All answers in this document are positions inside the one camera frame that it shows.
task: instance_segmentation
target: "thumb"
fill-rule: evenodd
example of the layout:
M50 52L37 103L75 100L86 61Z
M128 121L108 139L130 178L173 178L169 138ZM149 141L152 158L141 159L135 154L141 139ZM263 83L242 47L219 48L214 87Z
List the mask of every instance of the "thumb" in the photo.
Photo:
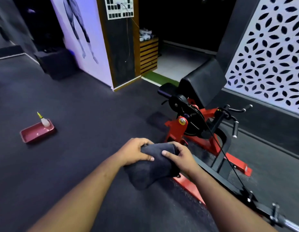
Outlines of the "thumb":
M155 158L150 156L150 155L147 155L147 154L144 154L144 153L141 153L141 154L142 155L141 155L140 160L147 160L147 161L154 161L155 160Z
M167 158L169 158L170 160L172 160L173 162L176 162L178 160L178 156L172 154L171 152L168 151L162 151L161 154Z

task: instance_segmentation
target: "plastic tray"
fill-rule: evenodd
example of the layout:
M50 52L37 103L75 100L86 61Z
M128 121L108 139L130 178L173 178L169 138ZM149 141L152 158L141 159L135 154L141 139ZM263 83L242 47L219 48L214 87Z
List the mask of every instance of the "plastic tray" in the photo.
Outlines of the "plastic tray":
M49 127L44 127L44 125L39 122L32 125L22 131L20 131L20 136L24 143L31 143L52 134L55 131L55 127L50 120L48 120L51 125Z

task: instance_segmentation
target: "person's left hand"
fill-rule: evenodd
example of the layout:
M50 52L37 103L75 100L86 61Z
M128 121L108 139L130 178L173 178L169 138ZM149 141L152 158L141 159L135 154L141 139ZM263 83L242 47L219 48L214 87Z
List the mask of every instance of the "person's left hand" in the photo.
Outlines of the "person's left hand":
M154 161L154 157L141 152L141 146L144 144L154 143L146 138L131 138L115 155L120 158L123 166L140 160Z

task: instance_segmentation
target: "slatted wooden cabinet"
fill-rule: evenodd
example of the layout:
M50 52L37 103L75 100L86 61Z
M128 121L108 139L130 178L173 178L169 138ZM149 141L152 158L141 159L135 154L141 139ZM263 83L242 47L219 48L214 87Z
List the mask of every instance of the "slatted wooden cabinet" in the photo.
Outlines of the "slatted wooden cabinet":
M157 69L158 38L140 42L141 75Z

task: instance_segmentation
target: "yellow nozzle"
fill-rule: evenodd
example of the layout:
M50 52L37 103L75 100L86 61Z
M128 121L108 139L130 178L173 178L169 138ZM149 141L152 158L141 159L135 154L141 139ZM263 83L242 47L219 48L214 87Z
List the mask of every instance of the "yellow nozzle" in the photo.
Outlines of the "yellow nozzle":
M42 118L43 118L43 116L41 116L41 114L40 114L40 113L38 113L38 112L37 112L37 114L38 114L38 116L40 117L40 119L42 119Z

